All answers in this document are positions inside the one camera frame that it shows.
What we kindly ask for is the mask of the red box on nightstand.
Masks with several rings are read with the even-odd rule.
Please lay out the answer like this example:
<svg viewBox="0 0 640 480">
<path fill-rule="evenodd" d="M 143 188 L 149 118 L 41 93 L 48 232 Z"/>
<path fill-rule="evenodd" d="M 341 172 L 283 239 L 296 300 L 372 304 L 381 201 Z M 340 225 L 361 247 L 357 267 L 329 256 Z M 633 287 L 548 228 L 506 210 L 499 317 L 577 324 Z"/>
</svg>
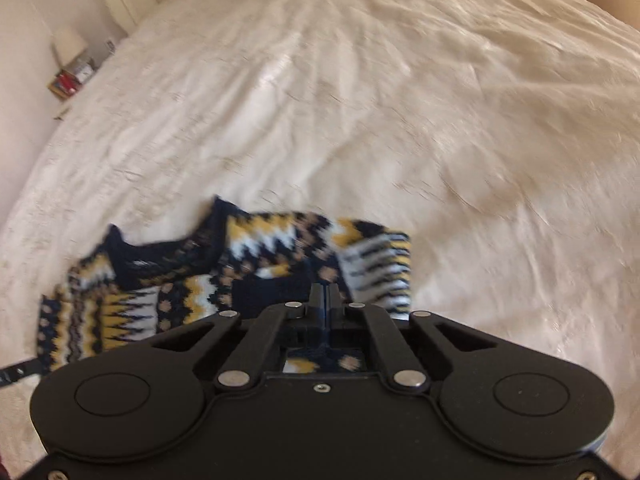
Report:
<svg viewBox="0 0 640 480">
<path fill-rule="evenodd" d="M 69 98 L 78 91 L 78 81 L 72 74 L 61 70 L 54 78 L 53 87 Z"/>
</svg>

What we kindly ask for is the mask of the cream embroidered bedspread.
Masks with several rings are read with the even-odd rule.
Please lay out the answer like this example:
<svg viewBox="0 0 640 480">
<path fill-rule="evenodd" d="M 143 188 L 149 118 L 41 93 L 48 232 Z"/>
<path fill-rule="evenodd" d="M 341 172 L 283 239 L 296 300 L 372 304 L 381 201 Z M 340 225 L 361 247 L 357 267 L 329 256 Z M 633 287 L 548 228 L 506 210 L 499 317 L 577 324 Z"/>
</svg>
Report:
<svg viewBox="0 0 640 480">
<path fill-rule="evenodd" d="M 406 232 L 412 302 L 601 376 L 639 471 L 639 34 L 586 0 L 169 0 L 44 149 L 1 233 L 1 361 L 109 226 L 214 197 Z"/>
</svg>

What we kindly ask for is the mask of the patterned knit sweater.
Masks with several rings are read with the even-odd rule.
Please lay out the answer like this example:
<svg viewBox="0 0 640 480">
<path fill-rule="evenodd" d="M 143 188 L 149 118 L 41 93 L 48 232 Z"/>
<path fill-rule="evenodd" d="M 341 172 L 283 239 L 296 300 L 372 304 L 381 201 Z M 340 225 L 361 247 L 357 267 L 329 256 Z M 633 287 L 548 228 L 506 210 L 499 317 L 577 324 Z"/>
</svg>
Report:
<svg viewBox="0 0 640 480">
<path fill-rule="evenodd" d="M 387 226 L 308 211 L 248 212 L 220 197 L 181 240 L 141 246 L 110 226 L 41 300 L 42 374 L 235 310 L 306 301 L 312 284 L 343 300 L 410 309 L 410 237 Z"/>
</svg>

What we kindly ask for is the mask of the small alarm clock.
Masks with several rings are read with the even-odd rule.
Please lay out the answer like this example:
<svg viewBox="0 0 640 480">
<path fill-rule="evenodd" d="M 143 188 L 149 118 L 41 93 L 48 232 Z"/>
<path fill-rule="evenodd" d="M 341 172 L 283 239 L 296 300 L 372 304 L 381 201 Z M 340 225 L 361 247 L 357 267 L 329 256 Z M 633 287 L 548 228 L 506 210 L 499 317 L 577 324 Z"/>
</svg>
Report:
<svg viewBox="0 0 640 480">
<path fill-rule="evenodd" d="M 73 68 L 73 75 L 81 86 L 86 84 L 95 73 L 96 69 L 93 67 L 91 61 L 81 62 Z"/>
</svg>

